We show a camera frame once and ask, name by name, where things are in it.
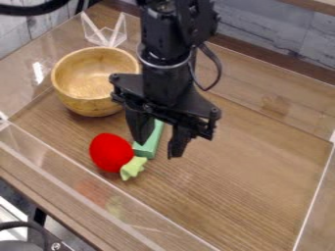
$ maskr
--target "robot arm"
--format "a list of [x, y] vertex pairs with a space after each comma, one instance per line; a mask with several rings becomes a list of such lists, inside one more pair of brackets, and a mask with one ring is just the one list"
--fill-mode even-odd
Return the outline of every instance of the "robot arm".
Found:
[[[138, 56], [142, 75], [112, 75], [114, 101], [138, 143], [144, 144], [155, 119], [172, 125], [168, 157], [182, 157], [192, 138], [212, 139], [220, 109], [198, 93], [219, 82], [222, 63], [204, 42], [216, 33], [219, 15], [210, 0], [138, 0], [142, 9], [142, 44]], [[214, 60], [218, 79], [204, 88], [195, 77], [198, 48]]]

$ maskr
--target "red ball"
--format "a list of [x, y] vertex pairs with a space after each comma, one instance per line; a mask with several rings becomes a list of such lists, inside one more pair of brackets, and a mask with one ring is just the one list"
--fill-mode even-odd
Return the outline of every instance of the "red ball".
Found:
[[99, 168], [111, 173], [119, 173], [123, 165], [134, 158], [130, 143], [111, 133], [103, 133], [94, 139], [90, 153]]

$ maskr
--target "bowl rim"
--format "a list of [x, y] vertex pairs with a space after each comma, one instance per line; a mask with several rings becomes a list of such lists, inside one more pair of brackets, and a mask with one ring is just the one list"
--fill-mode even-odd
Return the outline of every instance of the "bowl rim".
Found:
[[68, 54], [57, 61], [57, 63], [55, 64], [55, 66], [53, 66], [53, 68], [52, 68], [52, 71], [51, 71], [51, 83], [52, 83], [53, 88], [55, 88], [63, 95], [65, 95], [67, 97], [71, 97], [72, 99], [88, 100], [88, 101], [91, 101], [91, 100], [103, 100], [103, 99], [106, 99], [106, 98], [110, 98], [110, 93], [108, 93], [108, 95], [106, 95], [106, 97], [100, 97], [100, 98], [79, 98], [79, 97], [75, 97], [75, 96], [69, 95], [67, 92], [63, 91], [63, 89], [59, 87], [59, 84], [57, 84], [57, 81], [56, 81], [56, 71], [57, 71], [57, 69], [59, 69], [59, 66], [63, 64], [63, 62], [64, 62], [69, 57], [72, 57], [73, 55], [79, 54], [80, 52], [83, 52], [83, 51], [91, 51], [91, 50], [94, 50], [94, 49], [95, 49], [95, 50], [106, 50], [106, 49], [107, 49], [107, 50], [114, 50], [114, 51], [118, 51], [118, 52], [123, 53], [123, 54], [131, 59], [131, 61], [132, 61], [134, 64], [135, 64], [136, 69], [135, 69], [134, 74], [139, 74], [139, 73], [140, 73], [140, 64], [139, 64], [136, 58], [135, 58], [126, 50], [123, 50], [123, 49], [114, 48], [114, 47], [104, 47], [104, 46], [100, 46], [100, 47], [92, 46], [92, 47], [87, 47], [87, 48], [84, 48], [84, 49], [80, 49], [80, 50], [76, 50], [76, 51], [68, 53]]

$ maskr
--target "red strawberry toy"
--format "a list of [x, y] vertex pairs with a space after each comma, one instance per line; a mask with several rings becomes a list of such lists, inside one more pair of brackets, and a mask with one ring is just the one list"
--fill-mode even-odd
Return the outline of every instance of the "red strawberry toy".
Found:
[[91, 158], [95, 164], [107, 172], [122, 174], [123, 180], [144, 170], [147, 158], [136, 157], [130, 143], [118, 135], [100, 134], [90, 147]]

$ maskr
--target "wooden bowl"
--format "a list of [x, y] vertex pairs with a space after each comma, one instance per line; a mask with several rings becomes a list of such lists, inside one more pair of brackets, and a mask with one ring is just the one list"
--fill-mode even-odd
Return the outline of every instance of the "wooden bowl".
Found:
[[92, 47], [68, 54], [55, 65], [51, 81], [60, 101], [87, 117], [115, 114], [122, 106], [111, 101], [108, 76], [138, 74], [140, 67], [130, 53], [116, 48]]

